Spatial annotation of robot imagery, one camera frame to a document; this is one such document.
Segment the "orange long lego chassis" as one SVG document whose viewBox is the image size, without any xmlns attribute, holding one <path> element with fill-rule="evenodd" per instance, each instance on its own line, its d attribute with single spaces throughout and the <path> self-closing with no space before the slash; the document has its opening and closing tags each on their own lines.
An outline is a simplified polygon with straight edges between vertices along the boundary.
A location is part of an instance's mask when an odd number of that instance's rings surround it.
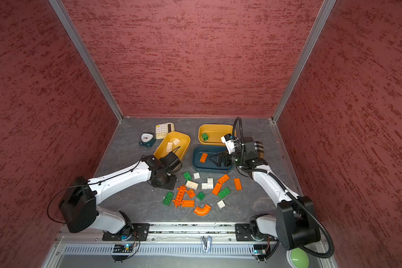
<svg viewBox="0 0 402 268">
<path fill-rule="evenodd" d="M 180 186 L 178 188 L 178 193 L 175 199 L 173 200 L 176 208 L 182 205 L 185 193 L 186 193 L 186 186 L 185 185 Z"/>
</svg>

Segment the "white 2x4 lego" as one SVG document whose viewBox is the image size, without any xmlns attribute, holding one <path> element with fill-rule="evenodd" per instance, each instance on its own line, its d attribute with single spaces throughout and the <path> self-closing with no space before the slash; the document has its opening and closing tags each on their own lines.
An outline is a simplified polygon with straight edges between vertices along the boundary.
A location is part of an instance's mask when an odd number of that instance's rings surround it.
<svg viewBox="0 0 402 268">
<path fill-rule="evenodd" d="M 173 146 L 174 146 L 173 142 L 168 142 L 166 146 L 166 152 L 167 153 L 172 152 Z"/>
<path fill-rule="evenodd" d="M 186 181 L 185 186 L 189 189 L 196 191 L 198 189 L 199 184 L 194 181 L 188 180 Z"/>
</svg>

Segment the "green cube lego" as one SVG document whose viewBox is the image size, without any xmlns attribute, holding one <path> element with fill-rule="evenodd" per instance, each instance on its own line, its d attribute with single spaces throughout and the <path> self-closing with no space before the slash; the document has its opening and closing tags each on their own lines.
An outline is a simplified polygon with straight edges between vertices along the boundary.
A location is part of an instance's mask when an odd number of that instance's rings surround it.
<svg viewBox="0 0 402 268">
<path fill-rule="evenodd" d="M 183 174 L 183 176 L 184 176 L 184 179 L 185 179 L 186 181 L 190 181 L 190 180 L 192 179 L 192 176 L 191 176 L 190 172 L 185 172 L 185 173 Z"/>
</svg>

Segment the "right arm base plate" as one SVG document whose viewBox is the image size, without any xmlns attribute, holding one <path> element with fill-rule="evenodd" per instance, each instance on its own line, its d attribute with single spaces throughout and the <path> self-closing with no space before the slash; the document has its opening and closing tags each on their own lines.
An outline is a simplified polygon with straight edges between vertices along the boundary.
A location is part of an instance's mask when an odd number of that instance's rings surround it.
<svg viewBox="0 0 402 268">
<path fill-rule="evenodd" d="M 249 223 L 236 223 L 235 224 L 235 235 L 238 242 L 267 242 L 268 237 L 265 234 L 253 234 L 252 228 Z"/>
</svg>

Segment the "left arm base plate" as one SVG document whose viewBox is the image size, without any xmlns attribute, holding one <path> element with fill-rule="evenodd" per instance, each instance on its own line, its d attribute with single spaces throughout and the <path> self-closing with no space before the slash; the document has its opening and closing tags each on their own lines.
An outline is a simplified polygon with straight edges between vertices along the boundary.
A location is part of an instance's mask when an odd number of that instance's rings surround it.
<svg viewBox="0 0 402 268">
<path fill-rule="evenodd" d="M 146 241 L 149 234 L 149 223 L 133 223 L 131 227 L 125 226 L 116 234 L 103 232 L 103 241 Z"/>
</svg>

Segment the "green 2x4 lego plate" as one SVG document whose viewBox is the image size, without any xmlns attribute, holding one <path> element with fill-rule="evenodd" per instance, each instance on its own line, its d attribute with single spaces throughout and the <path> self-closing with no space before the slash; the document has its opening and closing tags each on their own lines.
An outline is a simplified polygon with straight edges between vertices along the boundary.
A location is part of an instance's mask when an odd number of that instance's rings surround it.
<svg viewBox="0 0 402 268">
<path fill-rule="evenodd" d="M 163 204 L 166 206 L 170 206 L 174 198 L 173 192 L 168 192 L 164 198 Z"/>
</svg>

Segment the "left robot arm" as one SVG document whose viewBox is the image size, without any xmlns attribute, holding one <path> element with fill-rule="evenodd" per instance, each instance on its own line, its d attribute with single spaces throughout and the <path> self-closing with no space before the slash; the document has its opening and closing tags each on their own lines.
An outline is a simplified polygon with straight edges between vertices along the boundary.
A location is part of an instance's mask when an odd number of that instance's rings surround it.
<svg viewBox="0 0 402 268">
<path fill-rule="evenodd" d="M 86 229 L 111 234 L 127 232 L 132 228 L 129 216 L 123 211 L 112 211 L 102 206 L 110 197 L 141 183 L 153 188 L 173 190 L 174 172 L 182 166 L 175 153 L 162 158 L 142 156 L 139 161 L 124 169 L 96 178 L 76 178 L 67 187 L 58 204 L 59 211 L 70 233 Z"/>
</svg>

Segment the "small orange lego brick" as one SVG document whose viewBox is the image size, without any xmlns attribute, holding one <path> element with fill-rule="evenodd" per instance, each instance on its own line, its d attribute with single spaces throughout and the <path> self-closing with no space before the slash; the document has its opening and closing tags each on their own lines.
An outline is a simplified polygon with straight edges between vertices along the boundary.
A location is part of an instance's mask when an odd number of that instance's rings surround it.
<svg viewBox="0 0 402 268">
<path fill-rule="evenodd" d="M 192 199 L 192 198 L 195 197 L 195 191 L 192 190 L 192 189 L 188 190 L 188 191 L 187 191 L 187 194 L 188 194 L 188 196 L 189 196 L 190 199 Z"/>
</svg>

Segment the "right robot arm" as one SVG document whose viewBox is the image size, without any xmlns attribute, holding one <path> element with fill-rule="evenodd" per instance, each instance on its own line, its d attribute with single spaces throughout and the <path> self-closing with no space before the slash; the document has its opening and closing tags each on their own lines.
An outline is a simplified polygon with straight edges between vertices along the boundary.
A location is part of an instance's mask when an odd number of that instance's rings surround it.
<svg viewBox="0 0 402 268">
<path fill-rule="evenodd" d="M 236 153 L 221 152 L 208 158 L 214 165 L 235 165 L 248 173 L 268 194 L 276 206 L 273 216 L 256 218 L 258 232 L 275 237 L 287 250 L 302 248 L 320 240 L 320 228 L 314 220 L 314 204 L 287 187 L 262 158 L 245 159 Z"/>
</svg>

